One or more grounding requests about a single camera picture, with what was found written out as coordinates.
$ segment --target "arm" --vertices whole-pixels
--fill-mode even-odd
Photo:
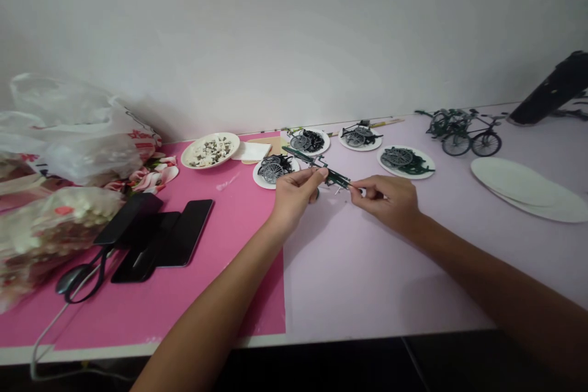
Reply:
[[[132,391],[193,392],[213,386],[259,284],[308,203],[316,201],[327,173],[308,168],[278,180],[269,219],[173,325]]]
[[[421,214],[409,180],[372,176],[352,185],[355,205],[433,259],[504,332],[555,371],[588,380],[586,310]]]

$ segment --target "white napkin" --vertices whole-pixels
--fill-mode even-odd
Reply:
[[[241,142],[231,159],[234,160],[262,160],[269,153],[271,144]]]

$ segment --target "stack of paper plates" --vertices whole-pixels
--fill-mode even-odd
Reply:
[[[506,202],[560,222],[588,222],[588,205],[578,195],[516,162],[499,158],[472,161],[473,174]]]

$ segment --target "black phone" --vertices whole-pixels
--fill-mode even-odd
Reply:
[[[138,233],[143,238],[129,250],[121,264],[112,275],[112,283],[139,283],[151,277],[157,258],[169,243],[169,236],[175,227],[180,213],[155,213],[145,218]]]
[[[190,263],[213,203],[212,199],[188,202],[157,256],[157,267],[186,266]]]

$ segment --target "white plate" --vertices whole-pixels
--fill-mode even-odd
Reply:
[[[370,129],[372,131],[372,133],[376,136],[379,136],[380,133],[378,133],[376,130],[374,129]],[[345,141],[345,139],[343,139],[343,128],[339,131],[339,141],[341,142],[341,144],[343,144],[343,146],[347,147],[349,150],[355,150],[355,151],[372,151],[372,150],[376,150],[379,146],[382,145],[382,138],[376,138],[375,142],[373,144],[368,144],[368,145],[363,145],[361,147],[351,147],[349,144],[347,144],[347,142]]]
[[[484,185],[526,205],[553,206],[562,198],[563,187],[513,161],[478,158],[472,161],[471,168]]]
[[[225,156],[223,159],[221,159],[216,164],[207,165],[205,167],[193,167],[190,164],[188,164],[189,162],[194,161],[194,158],[195,158],[194,149],[195,148],[200,147],[205,142],[216,140],[216,137],[219,137],[221,139],[223,137],[225,137],[225,138],[227,138],[228,141],[231,141],[231,150],[227,156]],[[181,156],[181,162],[184,165],[184,167],[191,168],[193,170],[205,170],[207,168],[217,167],[218,165],[222,164],[223,162],[228,161],[231,158],[231,156],[235,154],[235,152],[239,148],[239,144],[241,144],[241,140],[239,139],[239,137],[235,134],[230,134],[228,132],[221,132],[221,133],[206,135],[205,137],[202,137],[200,139],[195,140],[193,143],[191,143],[188,147],[185,148],[185,150]]]
[[[292,164],[292,170],[293,170],[293,172],[300,171],[300,164],[298,163],[298,161],[296,160],[295,157],[292,158],[292,163],[291,164]],[[261,162],[258,162],[255,165],[255,168],[253,169],[253,180],[261,188],[265,188],[265,189],[268,189],[268,190],[275,190],[276,189],[276,185],[275,184],[268,184],[266,182],[266,180],[263,179],[263,176],[260,176],[260,175],[257,174],[257,172],[259,171],[259,169],[261,168],[261,166],[262,166],[262,163]]]
[[[331,139],[329,138],[329,135],[327,135],[326,133],[324,133],[322,130],[317,130],[317,129],[306,129],[306,131],[307,131],[307,132],[315,132],[315,133],[318,133],[318,134],[320,134],[320,135],[323,137],[323,139],[325,140],[325,145],[323,145],[323,148],[322,148],[322,149],[320,149],[320,150],[317,150],[316,152],[313,152],[313,153],[311,153],[311,152],[307,152],[307,151],[304,151],[304,150],[301,150],[301,152],[302,152],[302,153],[304,153],[305,155],[308,155],[308,156],[318,156],[318,155],[320,155],[320,154],[322,154],[322,153],[326,152],[326,150],[327,150],[327,149],[328,149],[328,148],[331,146]],[[301,132],[302,132],[302,130],[299,130],[299,131],[295,132],[295,133],[293,134],[292,138],[293,138],[294,136],[298,135],[298,134],[299,134],[299,133],[301,133]]]
[[[424,159],[423,162],[423,167],[431,167],[433,169],[433,171],[429,171],[428,173],[423,173],[422,175],[409,175],[408,173],[403,173],[400,170],[396,169],[396,168],[389,168],[386,167],[381,160],[382,154],[384,153],[384,150],[386,149],[390,149],[392,147],[396,147],[396,148],[407,148],[412,150],[417,156],[420,156]],[[420,150],[417,150],[415,148],[412,147],[407,147],[407,146],[399,146],[399,145],[389,145],[389,146],[385,146],[382,147],[381,149],[378,150],[377,152],[377,157],[378,157],[378,164],[380,164],[384,170],[386,170],[387,172],[392,173],[393,175],[396,176],[400,176],[401,178],[408,178],[408,179],[426,179],[430,176],[433,175],[433,173],[435,173],[435,163],[433,162],[433,160],[431,159],[431,157],[423,152],[421,152]]]
[[[488,190],[509,204],[536,216],[551,219],[552,221],[569,222],[572,224],[588,222],[588,206],[586,205],[586,202],[580,196],[563,187],[560,187],[562,198],[559,200],[558,204],[554,206],[527,205],[501,195],[489,187]]]

